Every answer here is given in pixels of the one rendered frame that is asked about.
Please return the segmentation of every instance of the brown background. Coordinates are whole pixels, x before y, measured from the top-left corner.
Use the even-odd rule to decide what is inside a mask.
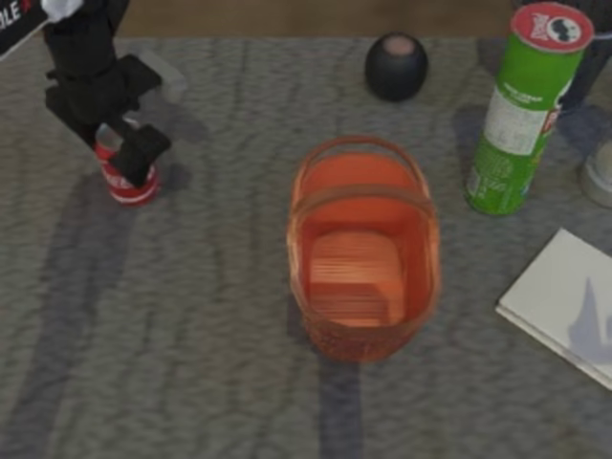
[[[511,0],[132,0],[123,35],[495,36]]]

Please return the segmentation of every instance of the red soda can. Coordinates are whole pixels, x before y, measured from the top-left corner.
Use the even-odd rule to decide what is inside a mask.
[[[128,121],[132,127],[137,128],[135,121]],[[151,165],[146,177],[146,184],[135,188],[121,174],[109,164],[123,144],[123,138],[109,125],[103,124],[96,133],[96,156],[102,168],[102,175],[108,185],[108,190],[117,202],[124,206],[142,206],[151,201],[160,188],[160,176],[155,165]]]

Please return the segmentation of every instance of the soda can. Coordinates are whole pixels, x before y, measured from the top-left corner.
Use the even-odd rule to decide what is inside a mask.
[[[138,128],[135,121],[128,121],[132,127]],[[109,163],[123,144],[123,138],[109,125],[103,124],[96,133],[96,156],[102,169],[102,175],[108,190],[117,202],[124,206],[142,206],[151,201],[160,188],[160,177],[157,167],[151,165],[146,184],[136,188],[125,180],[121,174]]]
[[[524,203],[595,35],[585,14],[549,2],[518,10],[512,31],[467,183],[469,203],[489,215],[514,213]]]

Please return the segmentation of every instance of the black ball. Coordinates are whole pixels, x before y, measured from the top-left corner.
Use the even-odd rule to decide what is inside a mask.
[[[415,96],[427,76],[425,48],[405,33],[379,38],[365,59],[365,80],[379,98],[398,102]]]

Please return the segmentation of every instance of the green cylindrical can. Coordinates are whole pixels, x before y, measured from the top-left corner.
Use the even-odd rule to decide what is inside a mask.
[[[467,197],[490,215],[517,211],[595,31],[582,12],[535,3],[516,12]]]

